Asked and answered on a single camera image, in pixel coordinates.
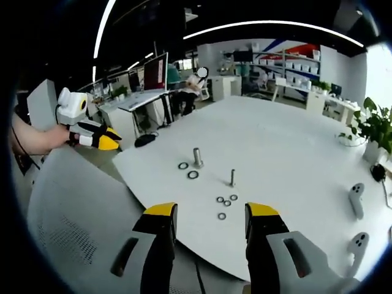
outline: monitor screen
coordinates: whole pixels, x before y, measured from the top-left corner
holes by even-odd
[[[145,91],[167,89],[167,59],[168,53],[164,53],[145,64]]]
[[[138,89],[140,87],[140,82],[137,72],[133,72],[129,75],[129,86],[132,92],[137,92],[140,90]]]
[[[340,96],[342,95],[342,87],[331,84],[331,93],[335,93],[335,95]]]
[[[233,56],[234,56],[234,61],[241,61],[241,62],[253,61],[253,52],[251,51],[234,51]]]

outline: white controller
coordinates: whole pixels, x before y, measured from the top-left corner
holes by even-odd
[[[366,248],[369,243],[368,233],[357,234],[349,243],[347,251],[354,254],[354,262],[351,268],[347,272],[347,277],[354,277],[358,268],[361,265],[363,256],[365,255]]]
[[[364,214],[362,207],[362,194],[364,190],[365,185],[359,183],[354,185],[349,192],[349,200],[357,219],[362,219]]]

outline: computer mouse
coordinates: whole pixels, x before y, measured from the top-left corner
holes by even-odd
[[[155,140],[157,136],[153,134],[145,134],[138,137],[135,141],[135,147],[142,147]]]

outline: window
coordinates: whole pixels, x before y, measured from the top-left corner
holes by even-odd
[[[192,59],[183,60],[184,69],[192,69]]]

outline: white table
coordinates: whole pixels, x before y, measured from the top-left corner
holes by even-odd
[[[113,162],[144,207],[177,202],[177,238],[218,268],[249,281],[245,256],[246,202],[270,205],[291,231],[298,230],[328,255],[343,275],[348,242],[365,231],[370,243],[357,278],[371,270],[388,244],[392,210],[383,188],[361,160],[364,146],[348,148],[335,135],[341,123],[302,109],[247,97],[226,97],[181,118],[142,148]],[[181,162],[193,162],[199,147],[204,167],[187,179]],[[236,169],[235,188],[227,184]],[[357,221],[348,191],[364,183],[364,219]],[[228,208],[216,197],[239,199]],[[226,220],[217,214],[225,212]]]
[[[276,96],[277,96],[277,92],[279,90],[279,87],[291,88],[291,89],[294,89],[294,90],[306,92],[308,94],[311,92],[308,89],[304,89],[304,88],[292,85],[290,83],[286,83],[285,85],[277,85],[275,87],[275,91],[274,91],[274,95],[273,95],[272,101],[275,101]],[[344,123],[344,124],[346,124],[346,125],[351,124],[352,119],[353,119],[354,111],[361,110],[361,108],[359,106],[354,106],[354,105],[352,105],[352,104],[350,104],[350,103],[348,103],[346,101],[341,101],[338,98],[332,97],[330,95],[323,95],[323,97],[327,101],[333,101],[333,102],[343,106],[343,112],[341,113],[341,115],[339,117],[339,121]]]
[[[158,99],[166,93],[168,91],[162,89],[132,93],[122,101],[112,100],[98,106],[105,122],[122,137],[122,140],[119,141],[122,150],[131,147],[140,135],[137,122],[132,114],[139,107],[146,105],[151,124],[155,127],[164,123],[164,106],[162,101]]]

